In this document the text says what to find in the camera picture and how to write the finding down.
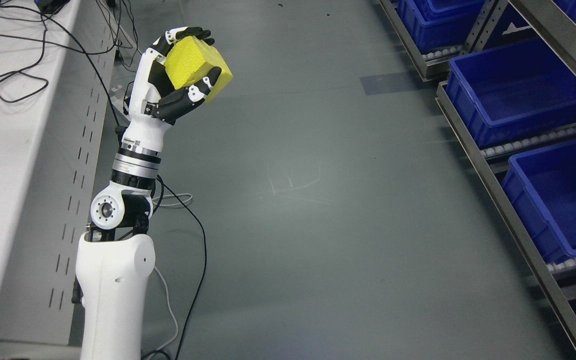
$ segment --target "floor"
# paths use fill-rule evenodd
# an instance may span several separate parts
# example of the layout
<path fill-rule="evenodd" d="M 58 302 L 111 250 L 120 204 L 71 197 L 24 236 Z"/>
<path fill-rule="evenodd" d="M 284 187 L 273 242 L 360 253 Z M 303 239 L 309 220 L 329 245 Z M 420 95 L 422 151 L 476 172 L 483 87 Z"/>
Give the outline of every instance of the floor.
<path fill-rule="evenodd" d="M 531 298 L 513 240 L 435 103 L 437 83 L 419 80 L 378 2 L 132 6 L 141 48 L 198 25 L 234 73 L 166 135 L 161 175 L 194 195 L 208 249 L 181 359 L 574 358 Z M 182 322 L 201 231 L 185 210 L 162 209 L 149 233 Z M 173 331 L 153 275 L 142 348 Z"/>

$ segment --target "cable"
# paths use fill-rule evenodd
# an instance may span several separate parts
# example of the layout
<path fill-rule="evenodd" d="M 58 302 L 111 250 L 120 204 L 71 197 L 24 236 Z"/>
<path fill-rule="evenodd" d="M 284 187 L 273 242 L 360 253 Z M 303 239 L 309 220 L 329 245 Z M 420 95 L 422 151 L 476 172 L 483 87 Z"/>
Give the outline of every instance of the cable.
<path fill-rule="evenodd" d="M 45 14 L 42 14 L 41 12 L 39 12 L 39 11 L 37 11 L 37 10 L 35 10 L 35 9 L 31 9 L 31 8 L 29 8 L 29 7 L 16 6 L 16 5 L 5 5 L 5 4 L 9 3 L 10 1 L 11 1 L 11 0 L 8 0 L 7 2 L 3 2 L 2 4 L 0 4 L 0 8 L 2 8 L 2 9 L 21 9 L 21 10 L 30 11 L 30 12 L 35 13 L 35 14 L 39 14 L 39 16 L 41 16 L 41 22 L 42 22 L 43 25 L 44 25 L 44 28 L 45 28 L 44 31 L 45 31 L 45 32 L 48 30 L 48 27 L 46 27 L 45 20 L 49 20 L 49 21 L 55 23 L 55 25 L 57 25 L 58 27 L 60 27 L 64 32 L 66 32 L 66 34 L 67 34 L 71 39 L 73 39 L 73 41 L 78 45 L 78 47 L 81 48 L 81 51 L 77 51 L 77 52 L 78 52 L 78 53 L 82 53 L 83 55 L 86 56 L 86 59 L 88 60 L 88 62 L 89 62 L 90 65 L 92 66 L 96 77 L 98 77 L 98 79 L 99 79 L 99 81 L 100 81 L 100 83 L 101 83 L 101 85 L 102 85 L 102 88 L 103 88 L 103 91 L 105 92 L 105 95 L 106 95 L 107 100 L 110 102 L 110 104 L 112 104 L 110 92 L 108 91 L 108 88 L 106 87 L 106 84 L 104 84 L 103 78 L 101 77 L 101 75 L 100 75 L 100 73 L 99 73 L 99 70 L 97 69 L 97 67 L 95 66 L 94 62 L 92 61 L 92 59 L 91 59 L 91 57 L 90 57 L 90 53 L 88 53 L 88 52 L 86 51 L 86 49 L 83 47 L 82 43 L 80 43 L 80 41 L 79 41 L 68 29 L 66 29 L 63 25 L 61 25 L 61 23 L 59 23 L 59 22 L 56 21 L 54 18 L 52 18 L 52 16 L 45 16 Z M 105 16 L 104 16 L 103 18 L 106 20 L 106 23 L 109 25 L 110 29 L 112 29 L 112 26 L 110 25 L 110 21 L 109 21 L 108 19 L 106 19 Z M 21 101 L 21 100 L 23 100 L 23 99 L 29 98 L 30 96 L 33 96 L 33 95 L 39 93 L 40 91 L 43 91 L 43 89 L 45 89 L 45 88 L 48 86 L 48 80 L 47 80 L 47 79 L 44 79 L 44 78 L 41 78 L 41 77 L 35 77 L 35 76 L 29 75 L 29 74 L 23 72 L 24 70 L 28 70 L 28 69 L 30 69 L 30 68 L 32 68 L 32 67 L 34 67 L 34 66 L 37 66 L 37 65 L 39 64 L 39 62 L 41 62 L 41 60 L 43 59 L 44 54 L 45 54 L 46 44 L 54 44 L 54 43 L 52 43 L 52 41 L 46 41 L 46 34 L 45 34 L 45 32 L 44 32 L 44 34 L 43 34 L 43 38 L 42 38 L 41 40 L 39 40 L 39 41 L 41 42 L 41 49 L 42 49 L 42 51 L 41 51 L 41 56 L 39 57 L 39 61 L 37 61 L 37 62 L 35 62 L 34 64 L 32 64 L 30 67 L 29 67 L 29 66 L 26 66 L 25 68 L 22 68 L 22 69 L 19 69 L 19 70 L 8 71 L 7 73 L 0 74 L 0 78 L 4 78 L 4 79 L 0 80 L 0 83 L 3 82 L 3 81 L 5 81 L 6 79 L 12 77 L 13 75 L 23 74 L 23 75 L 25 75 L 25 76 L 29 76 L 29 77 L 35 78 L 35 79 L 37 79 L 37 80 L 44 80 L 44 82 L 45 82 L 44 85 L 43 85 L 40 89 L 38 89 L 38 90 L 36 90 L 36 91 L 28 94 L 28 95 L 25 95 L 25 96 L 23 96 L 23 97 L 21 97 L 21 98 L 17 98 L 17 99 L 15 99 L 15 100 L 6 100 L 6 99 L 4 99 L 4 98 L 0 95 L 0 99 L 3 100 L 4 102 L 12 103 L 12 102 Z M 0 34 L 0 36 L 3 36 L 3 37 L 12 37 L 12 38 L 15 38 L 15 39 L 23 39 L 23 40 L 30 40 L 30 41 L 38 41 L 38 39 L 23 38 L 22 36 L 12 36 L 12 35 L 3 35 L 3 34 Z M 101 52 L 101 53 L 110 52 L 110 50 L 112 50 L 112 48 L 114 48 L 114 47 L 117 45 L 117 38 L 118 38 L 118 36 L 119 36 L 119 22 L 118 22 L 118 26 L 117 26 L 117 35 L 115 36 L 115 39 L 113 39 L 113 46 L 110 47 L 108 50 L 103 51 L 103 52 Z M 55 44 L 55 45 L 61 46 L 62 48 L 68 48 L 69 50 L 74 50 L 74 51 L 76 51 L 76 49 L 73 49 L 73 48 L 71 48 L 71 47 L 63 46 L 63 45 L 60 45 L 60 44 Z M 119 118 L 118 118 L 118 116 L 117 116 L 117 113 L 116 113 L 116 111 L 115 111 L 114 106 L 110 105 L 110 110 L 112 111 L 112 116 L 114 117 L 115 123 L 116 123 L 117 125 L 120 125 L 120 123 L 119 123 Z"/>
<path fill-rule="evenodd" d="M 41 22 L 41 25 L 43 25 L 43 33 L 41 35 L 41 53 L 39 54 L 39 58 L 35 62 L 33 62 L 32 64 L 24 66 L 23 68 L 19 68 L 18 70 L 12 70 L 12 71 L 0 73 L 0 84 L 5 82 L 6 80 L 12 78 L 15 75 L 24 75 L 24 76 L 27 76 L 28 78 L 42 81 L 43 85 L 41 87 L 39 87 L 38 89 L 36 89 L 35 91 L 32 91 L 32 92 L 30 92 L 24 96 L 20 96 L 18 98 L 14 98 L 12 100 L 4 98 L 4 96 L 2 96 L 2 94 L 0 94 L 0 100 L 2 100 L 3 102 L 9 103 L 9 104 L 18 103 L 19 101 L 30 98 L 30 96 L 38 94 L 39 92 L 43 91 L 43 89 L 46 89 L 48 87 L 48 84 L 50 83 L 50 82 L 48 82 L 48 79 L 46 79 L 44 77 L 30 75 L 29 73 L 24 72 L 26 70 L 34 68 L 39 63 L 41 63 L 41 61 L 44 59 L 44 56 L 46 55 L 46 34 L 48 33 L 48 27 L 46 26 L 46 20 L 45 19 L 47 19 L 47 18 L 48 18 L 47 16 L 43 16 L 43 14 L 42 14 L 41 18 L 38 21 L 38 22 Z"/>
<path fill-rule="evenodd" d="M 177 322 L 177 318 L 175 317 L 175 313 L 172 311 L 172 307 L 170 306 L 170 293 L 169 293 L 169 288 L 168 288 L 168 284 L 166 283 L 166 279 L 164 278 L 164 275 L 162 275 L 162 272 L 160 271 L 160 269 L 157 268 L 157 265 L 155 265 L 155 271 L 157 272 L 157 275 L 159 276 L 161 282 L 164 285 L 164 289 L 166 290 L 166 304 L 167 304 L 167 308 L 168 308 L 168 313 L 170 314 L 170 317 L 172 318 L 172 321 L 174 323 L 174 335 L 172 337 L 170 337 L 170 339 L 166 342 L 164 342 L 163 344 L 161 344 L 160 346 L 158 346 L 155 351 L 160 351 L 163 350 L 165 347 L 169 346 L 170 344 L 172 344 L 172 342 L 175 341 L 175 339 L 177 339 L 177 336 L 179 335 L 179 323 Z"/>
<path fill-rule="evenodd" d="M 190 215 L 192 215 L 192 217 L 195 219 L 195 221 L 197 221 L 197 224 L 199 224 L 199 227 L 201 228 L 201 235 L 203 237 L 203 271 L 201 272 L 201 280 L 199 280 L 199 284 L 197 285 L 197 290 L 194 292 L 194 297 L 192 298 L 192 303 L 190 303 L 190 309 L 188 309 L 188 313 L 185 316 L 185 321 L 183 322 L 183 328 L 181 330 L 181 337 L 179 338 L 179 345 L 176 348 L 176 355 L 174 356 L 174 360 L 178 360 L 179 359 L 179 353 L 181 352 L 181 346 L 184 342 L 184 337 L 186 335 L 186 329 L 188 328 L 188 321 L 190 320 L 190 315 L 193 313 L 193 309 L 195 308 L 195 303 L 197 303 L 197 297 L 199 296 L 199 291 L 201 290 L 202 285 L 204 284 L 204 279 L 206 278 L 206 267 L 208 265 L 208 247 L 206 246 L 206 230 L 204 229 L 204 224 L 202 224 L 202 222 L 199 221 L 199 218 L 197 218 L 197 215 L 195 215 L 195 213 L 192 210 L 190 210 L 189 207 L 187 207 L 187 205 L 181 200 L 181 198 L 179 198 L 177 196 L 177 194 L 175 194 L 175 192 L 172 191 L 172 189 L 170 189 L 170 187 L 163 182 L 163 179 L 161 177 L 159 177 L 159 178 L 160 178 L 161 185 L 164 188 L 166 188 L 167 191 L 172 193 L 174 198 L 176 198 L 176 200 L 178 200 L 178 202 L 181 203 L 181 205 L 183 205 L 183 207 L 186 210 L 188 210 L 188 212 L 190 213 Z"/>
<path fill-rule="evenodd" d="M 183 201 L 183 203 L 187 204 L 190 203 L 193 200 L 193 194 L 191 193 L 176 193 L 176 194 L 166 194 L 163 196 L 163 199 L 173 199 L 175 196 L 178 197 L 187 197 L 187 199 L 185 199 Z M 160 207 L 161 208 L 175 208 L 175 207 L 179 207 L 181 204 L 179 202 L 175 202 L 175 203 L 163 203 Z"/>
<path fill-rule="evenodd" d="M 165 357 L 167 358 L 167 360 L 170 360 L 170 355 L 169 355 L 166 351 L 164 351 L 164 350 L 153 350 L 153 351 L 150 351 L 149 353 L 146 353 L 144 356 L 142 356 L 142 357 L 141 357 L 141 360 L 148 359 L 149 356 L 153 356 L 153 355 L 156 355 L 156 354 L 161 354 L 161 355 L 165 356 Z"/>

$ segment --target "yellow sponge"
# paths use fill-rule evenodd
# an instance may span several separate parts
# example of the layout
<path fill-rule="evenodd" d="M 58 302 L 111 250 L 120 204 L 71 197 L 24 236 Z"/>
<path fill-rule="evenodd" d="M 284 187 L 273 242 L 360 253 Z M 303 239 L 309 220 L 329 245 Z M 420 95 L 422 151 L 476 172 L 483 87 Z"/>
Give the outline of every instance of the yellow sponge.
<path fill-rule="evenodd" d="M 174 44 L 166 57 L 165 66 L 174 89 L 188 87 L 201 80 L 210 69 L 220 67 L 221 75 L 206 102 L 212 100 L 233 79 L 233 73 L 219 51 L 194 36 L 186 36 Z"/>

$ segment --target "white cable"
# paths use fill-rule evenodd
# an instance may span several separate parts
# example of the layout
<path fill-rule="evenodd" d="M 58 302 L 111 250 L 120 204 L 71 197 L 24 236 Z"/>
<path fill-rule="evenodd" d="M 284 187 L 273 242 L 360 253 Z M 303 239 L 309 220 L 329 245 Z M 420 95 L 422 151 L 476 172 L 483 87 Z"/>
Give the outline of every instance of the white cable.
<path fill-rule="evenodd" d="M 187 199 L 185 199 L 183 201 L 184 204 L 190 203 L 193 200 L 193 194 L 191 193 L 176 193 L 176 194 L 165 194 L 163 196 L 163 198 L 161 198 L 161 200 L 166 200 L 166 199 L 176 199 L 176 196 L 181 198 L 182 196 L 187 197 Z M 153 203 L 157 203 L 160 200 L 160 197 L 157 196 L 155 198 L 152 199 Z M 181 202 L 177 201 L 175 203 L 162 203 L 161 205 L 159 205 L 160 208 L 174 208 L 174 207 L 178 207 L 181 205 Z"/>
<path fill-rule="evenodd" d="M 168 307 L 168 312 L 170 314 L 170 317 L 172 318 L 172 321 L 174 322 L 174 335 L 172 337 L 170 337 L 170 339 L 168 341 L 164 342 L 159 347 L 157 347 L 157 350 L 162 350 L 165 347 L 172 344 L 172 342 L 174 342 L 175 339 L 177 339 L 177 337 L 179 335 L 179 323 L 177 322 L 177 318 L 175 317 L 175 313 L 172 312 L 172 307 L 170 307 L 170 294 L 169 294 L 169 290 L 168 290 L 168 284 L 166 283 L 166 279 L 164 278 L 164 275 L 162 275 L 162 272 L 160 272 L 160 269 L 157 268 L 157 265 L 155 265 L 155 271 L 157 272 L 157 275 L 161 279 L 161 282 L 164 285 L 164 289 L 166 290 L 166 303 L 167 303 L 167 307 Z M 155 356 L 154 353 L 152 355 L 148 356 L 148 360 L 150 360 L 153 356 Z"/>

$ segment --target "white robot arm segment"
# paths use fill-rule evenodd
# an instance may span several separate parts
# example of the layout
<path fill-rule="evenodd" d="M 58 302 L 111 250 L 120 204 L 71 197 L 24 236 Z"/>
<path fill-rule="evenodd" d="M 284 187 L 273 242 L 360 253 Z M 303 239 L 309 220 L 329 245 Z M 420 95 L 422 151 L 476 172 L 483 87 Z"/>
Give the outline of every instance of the white robot arm segment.
<path fill-rule="evenodd" d="M 178 27 L 142 54 L 128 107 L 130 125 L 114 156 L 110 182 L 91 203 L 92 223 L 78 243 L 75 271 L 86 310 L 82 360 L 140 359 L 146 285 L 155 264 L 153 239 L 146 232 L 163 137 L 179 117 L 206 100 L 222 73 L 215 67 L 195 84 L 174 89 L 164 67 L 166 55 L 187 36 L 215 43 L 208 30 Z M 115 241 L 117 228 L 132 228 L 132 236 Z"/>

